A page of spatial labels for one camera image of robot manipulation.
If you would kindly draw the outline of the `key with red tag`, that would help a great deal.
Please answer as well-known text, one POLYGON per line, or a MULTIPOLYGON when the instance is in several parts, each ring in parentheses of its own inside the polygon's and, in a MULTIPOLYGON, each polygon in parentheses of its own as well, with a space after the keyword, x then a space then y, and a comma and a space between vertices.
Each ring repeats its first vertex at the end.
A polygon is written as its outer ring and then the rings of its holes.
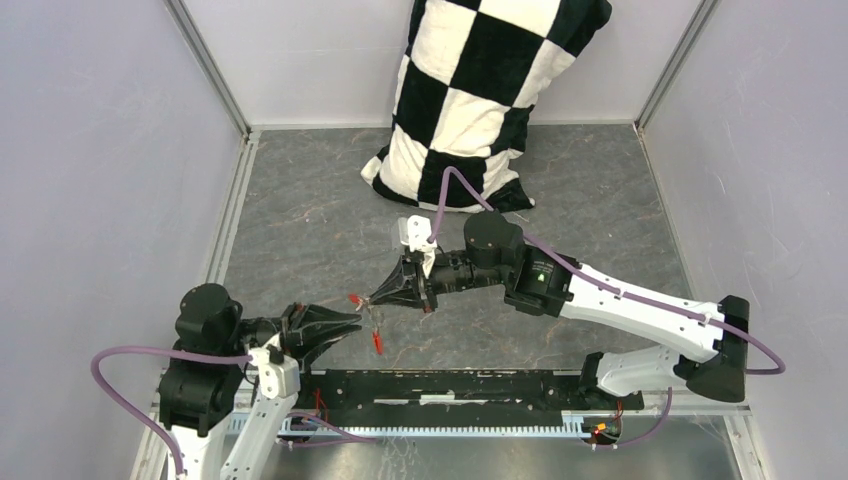
POLYGON ((349 300, 354 304, 357 312, 364 312, 370 308, 370 299, 358 294, 349 294, 349 300))

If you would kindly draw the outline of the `metal key holder red handle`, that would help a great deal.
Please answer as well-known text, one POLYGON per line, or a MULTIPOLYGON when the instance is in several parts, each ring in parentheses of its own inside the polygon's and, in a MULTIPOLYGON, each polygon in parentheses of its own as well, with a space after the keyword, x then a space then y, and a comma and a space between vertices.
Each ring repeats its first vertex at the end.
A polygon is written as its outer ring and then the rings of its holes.
POLYGON ((384 353, 384 345, 381 335, 381 326, 384 321, 384 315, 381 309, 375 306, 369 306, 368 313, 372 321, 372 339, 374 343, 374 348, 376 353, 382 356, 384 353))

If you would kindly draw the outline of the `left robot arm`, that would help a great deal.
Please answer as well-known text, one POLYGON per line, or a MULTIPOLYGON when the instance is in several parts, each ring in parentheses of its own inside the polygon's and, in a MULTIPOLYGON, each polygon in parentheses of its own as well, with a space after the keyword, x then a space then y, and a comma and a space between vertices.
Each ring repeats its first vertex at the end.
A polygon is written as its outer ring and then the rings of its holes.
POLYGON ((302 303, 246 318, 220 284, 186 293, 158 387, 168 478, 259 478, 286 416, 313 397, 312 363, 360 321, 302 303))

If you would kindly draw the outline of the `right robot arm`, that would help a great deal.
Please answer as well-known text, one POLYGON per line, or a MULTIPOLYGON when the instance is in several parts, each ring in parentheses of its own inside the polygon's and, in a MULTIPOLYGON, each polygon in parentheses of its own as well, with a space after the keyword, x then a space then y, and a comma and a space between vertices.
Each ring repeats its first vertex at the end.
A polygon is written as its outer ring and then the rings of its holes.
POLYGON ((740 335, 748 329, 746 300, 699 302, 614 279, 527 242, 519 225, 496 212, 465 221, 462 250, 441 251, 428 241, 430 232, 424 217, 398 221, 402 253, 367 296, 368 306, 432 312, 440 295, 502 286, 505 303, 521 313, 595 322, 653 342, 638 351, 587 356, 577 392, 591 408, 674 387, 715 401, 744 400, 748 347, 740 335))

